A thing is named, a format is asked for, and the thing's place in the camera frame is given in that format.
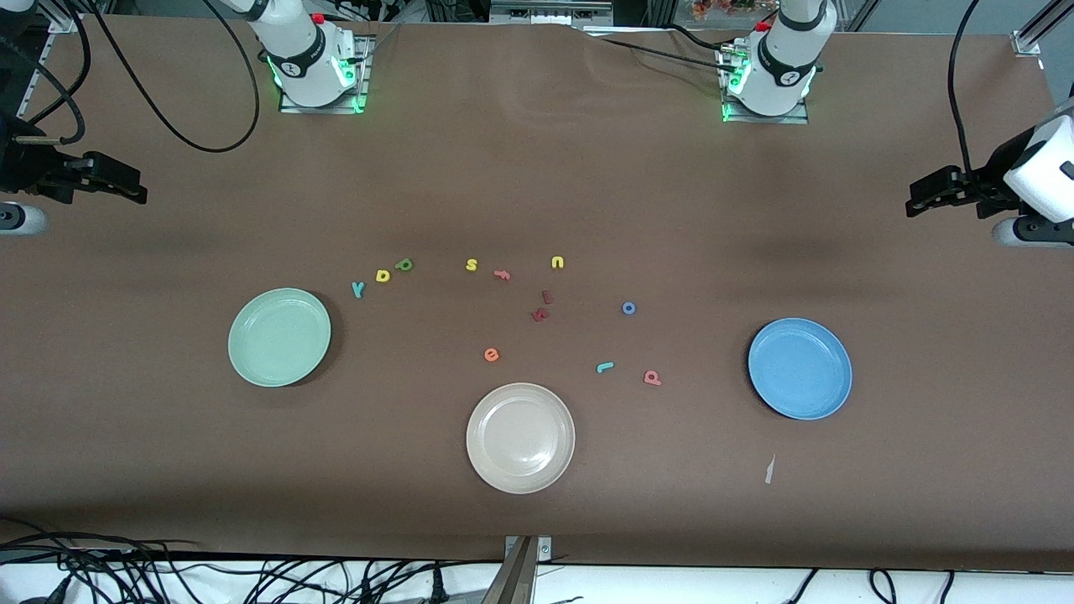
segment white floor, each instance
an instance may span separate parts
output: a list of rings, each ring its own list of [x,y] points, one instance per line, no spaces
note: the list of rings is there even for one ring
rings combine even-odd
[[[323,563],[310,563],[289,576],[301,577]],[[257,571],[260,562],[221,563],[232,570]],[[357,585],[364,562],[348,563],[350,586]],[[445,569],[445,589],[461,594],[482,591],[492,583],[496,564],[475,564]],[[807,570],[795,569],[684,569],[645,566],[542,566],[538,571],[535,604],[553,604],[581,596],[582,604],[783,604],[789,600],[806,577]],[[0,604],[17,604],[34,596],[45,596],[66,573],[54,564],[14,564],[0,566]],[[207,569],[191,569],[183,573],[202,604],[237,604],[243,602],[256,581],[255,576],[221,575]],[[171,604],[193,604],[174,576],[162,575]],[[898,602],[902,604],[935,604],[946,580],[945,573],[892,572]],[[343,588],[347,579],[338,569],[311,579],[320,585]],[[432,586],[429,573],[415,577],[384,598],[384,602],[411,601],[427,598]],[[270,602],[281,594],[287,585],[278,583],[258,602]],[[67,604],[92,604],[89,590],[72,587]],[[1068,604],[1074,602],[1074,577],[1022,573],[958,573],[947,598],[947,604],[1026,603]],[[321,596],[302,591],[287,598],[288,604],[320,604]],[[869,587],[866,571],[822,571],[813,579],[802,604],[876,603]]]

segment plate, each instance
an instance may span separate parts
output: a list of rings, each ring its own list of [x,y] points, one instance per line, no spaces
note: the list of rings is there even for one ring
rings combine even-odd
[[[466,428],[466,452],[481,479],[512,494],[555,483],[575,455],[575,420],[560,397],[536,384],[485,394]]]
[[[824,326],[786,318],[765,326],[750,346],[750,379],[760,398],[794,419],[822,419],[851,394],[851,358]]]
[[[243,306],[231,323],[228,356],[247,382],[275,388],[309,375],[331,339],[324,304],[308,291],[285,287]]]

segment table surface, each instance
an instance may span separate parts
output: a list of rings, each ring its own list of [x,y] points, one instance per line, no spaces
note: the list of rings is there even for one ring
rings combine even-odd
[[[184,132],[242,133],[251,95],[218,24],[110,23]],[[575,561],[1074,569],[1074,260],[995,245],[972,208],[903,215],[911,182],[957,162],[949,38],[834,35],[810,125],[759,126],[721,121],[703,68],[565,27],[405,26],[364,115],[280,115],[267,91],[250,141],[209,155],[89,30],[76,150],[141,169],[149,203],[27,199],[50,232],[0,240],[5,513],[229,551],[495,558],[543,533]],[[70,81],[77,40],[49,62]],[[978,162],[1050,106],[1002,37],[963,42],[958,85]],[[300,385],[258,388],[228,330],[285,286],[324,302],[332,345]],[[822,421],[774,414],[746,376],[784,316],[851,354]],[[578,431],[566,474],[525,497],[465,448],[477,401],[512,382],[558,393]]]

